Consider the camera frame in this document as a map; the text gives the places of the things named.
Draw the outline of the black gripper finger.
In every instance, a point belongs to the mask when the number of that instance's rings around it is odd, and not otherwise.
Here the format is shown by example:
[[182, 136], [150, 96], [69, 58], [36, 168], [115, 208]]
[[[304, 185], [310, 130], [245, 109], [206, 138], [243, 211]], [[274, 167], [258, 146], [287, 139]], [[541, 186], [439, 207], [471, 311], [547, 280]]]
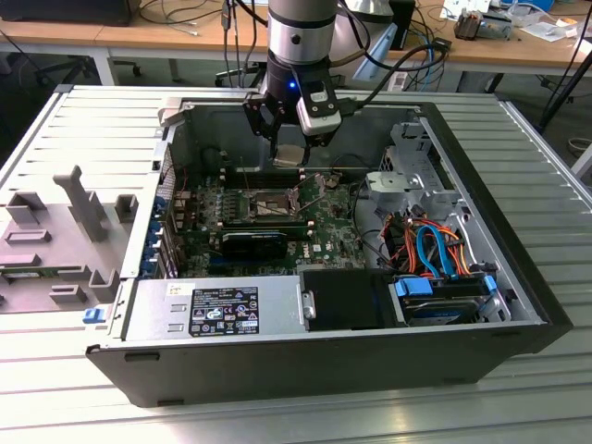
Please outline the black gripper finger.
[[335, 136], [336, 131], [330, 131], [327, 133], [317, 135], [306, 135], [304, 134], [305, 146], [303, 148], [303, 156], [301, 165], [306, 166], [309, 162], [311, 150], [315, 147], [327, 147]]
[[270, 158], [278, 154], [278, 133], [285, 122], [285, 106], [269, 92], [265, 94], [249, 92], [242, 108], [255, 136], [260, 136], [270, 144]]

